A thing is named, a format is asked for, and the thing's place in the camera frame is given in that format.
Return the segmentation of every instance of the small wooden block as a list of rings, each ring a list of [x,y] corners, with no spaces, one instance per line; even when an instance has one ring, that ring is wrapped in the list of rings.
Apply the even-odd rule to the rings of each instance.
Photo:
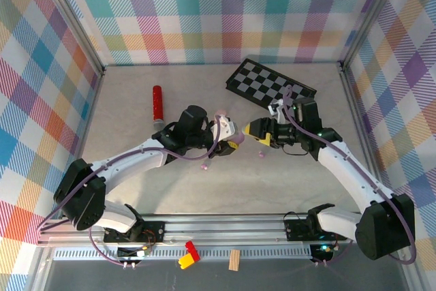
[[[232,249],[230,252],[229,271],[239,271],[240,250]]]

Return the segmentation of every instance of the colorful plaid backdrop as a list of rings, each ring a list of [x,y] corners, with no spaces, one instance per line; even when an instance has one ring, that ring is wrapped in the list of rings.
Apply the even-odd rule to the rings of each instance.
[[[337,61],[371,0],[70,0],[108,64]]]
[[[383,181],[415,202],[419,259],[436,288],[436,0],[388,0],[352,71]]]
[[[22,290],[35,227],[78,150],[97,74],[52,0],[0,0],[0,290]]]

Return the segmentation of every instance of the checkerboard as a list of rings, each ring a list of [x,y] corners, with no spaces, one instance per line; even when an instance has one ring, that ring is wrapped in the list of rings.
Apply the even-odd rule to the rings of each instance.
[[[316,90],[283,74],[267,68],[251,59],[245,59],[226,81],[227,90],[265,109],[275,100],[283,98],[288,85],[292,85],[293,100],[315,97]]]

